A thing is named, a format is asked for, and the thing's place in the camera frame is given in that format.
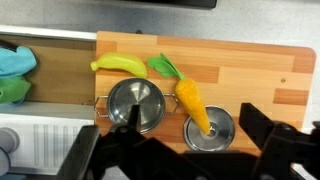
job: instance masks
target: orange carrot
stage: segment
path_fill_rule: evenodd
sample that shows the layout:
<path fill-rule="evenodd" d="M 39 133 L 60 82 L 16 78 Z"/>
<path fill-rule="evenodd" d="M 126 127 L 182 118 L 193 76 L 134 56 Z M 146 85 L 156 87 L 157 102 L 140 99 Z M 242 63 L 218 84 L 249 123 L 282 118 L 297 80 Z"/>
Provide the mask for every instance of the orange carrot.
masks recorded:
<path fill-rule="evenodd" d="M 209 134 L 210 122 L 196 82 L 190 78 L 181 79 L 176 85 L 176 95 L 200 130 Z"/>

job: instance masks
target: white radiator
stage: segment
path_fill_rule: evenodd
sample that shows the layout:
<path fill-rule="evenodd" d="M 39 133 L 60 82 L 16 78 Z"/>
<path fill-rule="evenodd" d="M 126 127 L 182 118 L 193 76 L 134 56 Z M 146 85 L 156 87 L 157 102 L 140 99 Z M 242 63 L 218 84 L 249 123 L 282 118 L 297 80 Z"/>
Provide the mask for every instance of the white radiator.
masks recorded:
<path fill-rule="evenodd" d="M 18 149 L 9 154 L 11 173 L 57 174 L 64 157 L 84 125 L 93 120 L 0 114 L 0 127 L 16 131 Z"/>

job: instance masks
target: toy banana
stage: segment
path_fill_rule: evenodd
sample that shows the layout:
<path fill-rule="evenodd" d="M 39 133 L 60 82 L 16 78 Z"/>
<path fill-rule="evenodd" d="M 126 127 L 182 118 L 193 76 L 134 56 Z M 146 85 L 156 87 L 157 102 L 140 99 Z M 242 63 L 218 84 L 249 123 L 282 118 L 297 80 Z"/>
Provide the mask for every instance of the toy banana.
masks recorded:
<path fill-rule="evenodd" d="M 97 71 L 99 68 L 122 69 L 140 78 L 148 76 L 145 65 L 138 57 L 119 52 L 104 54 L 91 63 L 92 71 Z"/>

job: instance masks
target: wooden cutting board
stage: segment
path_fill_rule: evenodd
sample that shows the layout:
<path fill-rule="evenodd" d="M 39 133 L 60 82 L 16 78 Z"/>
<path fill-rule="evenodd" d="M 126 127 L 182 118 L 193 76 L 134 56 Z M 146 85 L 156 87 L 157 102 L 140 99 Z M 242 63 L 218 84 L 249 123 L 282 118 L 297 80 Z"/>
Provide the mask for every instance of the wooden cutting board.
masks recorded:
<path fill-rule="evenodd" d="M 166 54 L 186 77 L 196 80 L 205 104 L 220 106 L 233 116 L 236 134 L 228 149 L 260 153 L 238 125 L 242 102 L 251 102 L 273 120 L 302 127 L 315 65 L 315 53 L 309 48 L 98 32 L 96 49 L 97 58 L 118 51 L 134 54 L 145 64 L 151 56 Z M 174 93 L 177 78 L 163 78 L 147 70 L 148 80 L 163 93 Z M 116 83 L 129 77 L 133 76 L 128 72 L 100 69 L 95 96 L 108 95 Z M 173 100 L 166 99 L 166 103 L 167 111 L 172 110 Z M 105 111 L 105 102 L 97 107 Z M 177 152 L 189 150 L 183 138 L 187 117 L 180 106 L 145 136 L 156 137 Z M 97 116 L 96 124 L 102 134 L 111 126 L 108 118 Z"/>

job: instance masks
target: metal pot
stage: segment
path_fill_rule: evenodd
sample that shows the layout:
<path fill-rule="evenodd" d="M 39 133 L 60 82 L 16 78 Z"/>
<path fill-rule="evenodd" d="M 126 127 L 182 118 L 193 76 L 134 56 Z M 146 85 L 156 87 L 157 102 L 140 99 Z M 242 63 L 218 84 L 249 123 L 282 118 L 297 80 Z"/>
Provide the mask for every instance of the metal pot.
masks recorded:
<path fill-rule="evenodd" d="M 228 111 L 218 106 L 206 106 L 210 134 L 203 134 L 189 117 L 184 124 L 184 139 L 193 150 L 217 151 L 226 149 L 235 136 L 235 125 Z"/>
<path fill-rule="evenodd" d="M 141 133 L 155 128 L 166 113 L 164 97 L 172 97 L 176 106 L 170 114 L 174 114 L 178 107 L 178 100 L 174 94 L 162 94 L 152 82 L 141 78 L 130 78 L 116 84 L 109 96 L 99 96 L 96 100 L 95 111 L 99 117 L 109 117 L 114 124 L 126 123 L 131 106 L 140 105 Z M 101 114 L 97 109 L 100 99 L 107 99 L 107 114 Z"/>

